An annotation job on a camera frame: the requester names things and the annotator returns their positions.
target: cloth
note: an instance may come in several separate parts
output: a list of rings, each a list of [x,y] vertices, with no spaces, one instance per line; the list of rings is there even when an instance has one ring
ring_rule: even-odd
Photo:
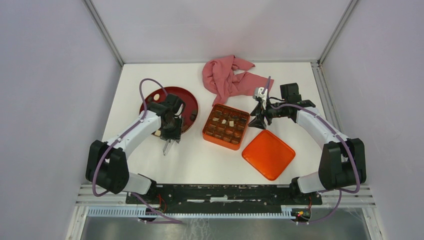
[[[247,72],[255,65],[234,55],[208,61],[202,71],[203,85],[209,92],[216,94],[212,105],[224,104],[232,96],[253,96],[255,89],[265,87],[268,78]],[[234,70],[245,72],[234,74]],[[271,79],[268,91],[273,86]]]

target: gray floor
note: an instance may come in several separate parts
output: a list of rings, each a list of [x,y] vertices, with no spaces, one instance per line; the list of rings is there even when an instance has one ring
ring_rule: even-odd
[[[312,219],[326,215],[316,209]],[[185,224],[144,224],[129,217],[88,217],[83,240],[369,240],[361,209],[339,209],[316,224],[296,226],[287,219],[185,218]]]

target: orange lid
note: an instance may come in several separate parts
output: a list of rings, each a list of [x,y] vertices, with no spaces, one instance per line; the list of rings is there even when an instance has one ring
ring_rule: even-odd
[[[274,181],[295,158],[295,151],[268,130],[261,131],[241,156],[266,179]]]

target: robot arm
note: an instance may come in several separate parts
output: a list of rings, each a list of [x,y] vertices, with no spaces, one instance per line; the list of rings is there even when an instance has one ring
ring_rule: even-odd
[[[180,142],[183,119],[178,112],[184,110],[185,103],[176,95],[168,94],[161,103],[151,102],[147,105],[146,115],[142,112],[135,121],[120,134],[105,142],[94,141],[89,150],[85,178],[93,181],[94,173],[102,155],[109,149],[106,159],[97,174],[96,184],[114,194],[121,191],[146,194],[152,180],[129,172],[127,158],[149,135],[161,129],[160,138],[166,141],[165,155],[173,142]]]
[[[355,185],[352,164],[349,161],[342,162],[342,156],[346,158],[348,153],[341,140],[352,153],[360,183],[365,182],[364,143],[359,138],[350,139],[322,118],[310,100],[302,100],[297,83],[281,85],[280,91],[281,102],[271,103],[267,89],[256,89],[253,98],[259,103],[250,114],[255,118],[249,123],[249,127],[266,129],[265,119],[270,125],[273,118],[288,117],[304,128],[322,149],[318,171],[293,178],[290,187],[297,193],[306,194]]]

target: orange tray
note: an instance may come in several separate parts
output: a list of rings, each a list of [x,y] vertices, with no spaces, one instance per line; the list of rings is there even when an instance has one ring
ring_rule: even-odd
[[[202,134],[203,139],[223,147],[238,150],[245,136],[249,113],[222,104],[215,104],[207,118]]]
[[[268,130],[261,131],[241,156],[266,179],[274,181],[295,158],[295,151]]]

